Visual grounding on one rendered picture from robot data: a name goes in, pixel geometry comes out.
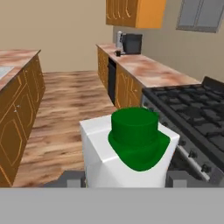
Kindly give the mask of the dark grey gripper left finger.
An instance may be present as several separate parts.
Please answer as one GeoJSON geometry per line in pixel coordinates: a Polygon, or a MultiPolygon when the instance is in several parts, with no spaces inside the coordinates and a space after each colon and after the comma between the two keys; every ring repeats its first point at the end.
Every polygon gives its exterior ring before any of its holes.
{"type": "Polygon", "coordinates": [[[64,171],[58,179],[44,184],[44,187],[72,187],[82,188],[86,186],[84,171],[64,171]]]}

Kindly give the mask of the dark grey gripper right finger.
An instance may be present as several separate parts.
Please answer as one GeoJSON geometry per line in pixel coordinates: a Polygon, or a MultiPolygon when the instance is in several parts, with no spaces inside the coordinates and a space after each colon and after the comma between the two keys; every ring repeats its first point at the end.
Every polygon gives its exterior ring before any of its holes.
{"type": "Polygon", "coordinates": [[[172,188],[195,188],[210,187],[211,185],[205,181],[197,180],[186,171],[168,171],[165,186],[172,188]]]}

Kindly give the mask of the white milk carton green cap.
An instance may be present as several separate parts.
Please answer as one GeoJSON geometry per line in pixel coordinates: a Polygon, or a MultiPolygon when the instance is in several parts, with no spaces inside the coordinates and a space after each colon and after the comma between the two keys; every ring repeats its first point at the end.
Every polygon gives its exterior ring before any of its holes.
{"type": "Polygon", "coordinates": [[[163,188],[179,134],[157,112],[127,107],[80,122],[87,186],[163,188]]]}

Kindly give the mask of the black and silver coffee machine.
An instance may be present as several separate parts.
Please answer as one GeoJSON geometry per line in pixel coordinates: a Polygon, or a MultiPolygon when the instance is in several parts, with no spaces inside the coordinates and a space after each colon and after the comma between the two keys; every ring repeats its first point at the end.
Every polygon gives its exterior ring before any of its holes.
{"type": "Polygon", "coordinates": [[[142,39],[142,34],[118,31],[115,36],[115,47],[121,50],[121,54],[140,54],[142,39]]]}

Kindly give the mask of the black gas stove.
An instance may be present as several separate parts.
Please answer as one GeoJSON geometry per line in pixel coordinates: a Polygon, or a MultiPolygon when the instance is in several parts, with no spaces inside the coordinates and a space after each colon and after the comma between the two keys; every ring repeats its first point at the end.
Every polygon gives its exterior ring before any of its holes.
{"type": "MultiPolygon", "coordinates": [[[[194,160],[209,165],[211,186],[224,187],[224,83],[205,77],[200,84],[167,87],[145,87],[141,105],[159,114],[159,122],[185,140],[188,153],[194,150],[194,160]]],[[[171,171],[185,171],[197,180],[205,181],[176,149],[171,171]]]]}

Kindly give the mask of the brown wooden island cupboards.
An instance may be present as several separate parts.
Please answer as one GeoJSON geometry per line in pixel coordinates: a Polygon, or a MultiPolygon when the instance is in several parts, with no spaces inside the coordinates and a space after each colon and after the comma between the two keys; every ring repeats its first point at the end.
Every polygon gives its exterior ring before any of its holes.
{"type": "Polygon", "coordinates": [[[36,54],[0,90],[0,187],[12,187],[46,90],[36,54]]]}

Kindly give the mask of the brown wooden base cupboard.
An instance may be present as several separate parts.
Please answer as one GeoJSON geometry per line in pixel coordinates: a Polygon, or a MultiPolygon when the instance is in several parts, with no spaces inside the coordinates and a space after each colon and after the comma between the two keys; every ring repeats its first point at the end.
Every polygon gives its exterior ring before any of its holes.
{"type": "Polygon", "coordinates": [[[116,65],[115,106],[139,107],[143,85],[120,65],[116,65]]]}
{"type": "Polygon", "coordinates": [[[105,88],[108,88],[108,63],[109,56],[100,48],[97,47],[98,52],[98,75],[105,88]]]}

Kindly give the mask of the black dishwasher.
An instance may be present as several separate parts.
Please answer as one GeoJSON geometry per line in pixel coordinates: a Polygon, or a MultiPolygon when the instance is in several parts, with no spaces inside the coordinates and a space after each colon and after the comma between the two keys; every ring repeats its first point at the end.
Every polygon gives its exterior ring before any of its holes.
{"type": "Polygon", "coordinates": [[[108,96],[112,102],[115,102],[116,95],[116,63],[108,59],[108,96]]]}

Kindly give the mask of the grey framed window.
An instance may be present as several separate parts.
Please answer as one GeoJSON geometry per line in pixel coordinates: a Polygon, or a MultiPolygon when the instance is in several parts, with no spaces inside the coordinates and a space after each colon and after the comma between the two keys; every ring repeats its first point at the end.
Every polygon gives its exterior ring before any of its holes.
{"type": "Polygon", "coordinates": [[[182,0],[177,30],[217,33],[224,18],[224,0],[182,0]]]}

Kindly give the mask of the orange wooden wall cupboards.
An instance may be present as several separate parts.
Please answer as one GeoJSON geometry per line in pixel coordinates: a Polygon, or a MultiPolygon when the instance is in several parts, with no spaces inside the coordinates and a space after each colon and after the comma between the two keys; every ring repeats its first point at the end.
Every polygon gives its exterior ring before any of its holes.
{"type": "Polygon", "coordinates": [[[106,0],[106,24],[160,29],[166,0],[106,0]]]}

